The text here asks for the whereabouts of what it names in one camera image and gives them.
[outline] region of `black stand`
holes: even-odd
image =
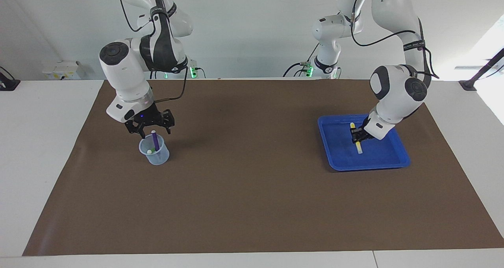
[[[10,80],[0,72],[0,82],[5,86],[0,85],[0,91],[14,91],[18,87],[20,80]]]
[[[476,88],[474,87],[474,83],[481,78],[486,72],[488,72],[492,67],[499,62],[504,57],[504,49],[500,50],[499,53],[497,53],[482,69],[478,71],[478,73],[471,79],[467,81],[459,81],[460,85],[462,88],[464,88],[465,91],[476,91]]]

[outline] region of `brown mat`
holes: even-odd
[[[105,83],[23,255],[504,247],[425,106],[397,127],[409,168],[329,167],[317,119],[368,112],[368,81],[190,81],[160,106],[177,125],[158,167],[106,115],[114,96]]]

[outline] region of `black clamp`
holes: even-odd
[[[361,14],[362,14],[362,12],[355,17],[354,22],[357,22],[359,20]],[[344,15],[344,16],[345,16],[345,19],[350,23],[350,26],[352,26],[353,25],[352,19],[348,18],[346,15]]]
[[[144,128],[146,126],[161,126],[166,129],[169,135],[171,135],[170,128],[175,126],[175,118],[170,110],[165,110],[160,113],[156,107],[156,104],[152,104],[148,109],[139,112],[133,120],[126,121],[124,123],[128,131],[133,133],[138,133],[143,139],[145,139]]]
[[[368,139],[374,139],[372,135],[370,135],[369,133],[367,133],[367,131],[364,130],[365,126],[369,123],[369,121],[370,119],[369,117],[367,117],[366,119],[364,119],[364,122],[362,123],[362,126],[360,126],[360,128],[350,128],[353,144]]]

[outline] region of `green light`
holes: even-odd
[[[196,78],[198,76],[198,71],[191,67],[191,77]]]
[[[306,71],[306,76],[311,77],[312,75],[313,75],[313,67],[310,67],[310,69],[308,69],[308,71]]]

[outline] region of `clear plastic cup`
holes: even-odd
[[[140,153],[144,154],[147,157],[151,164],[153,164],[154,166],[159,166],[168,161],[170,152],[166,147],[166,144],[164,144],[164,139],[160,135],[156,135],[159,142],[159,151],[154,150],[155,146],[152,135],[147,135],[145,139],[142,139],[142,141],[140,141],[140,144],[138,145],[138,149],[140,150]]]

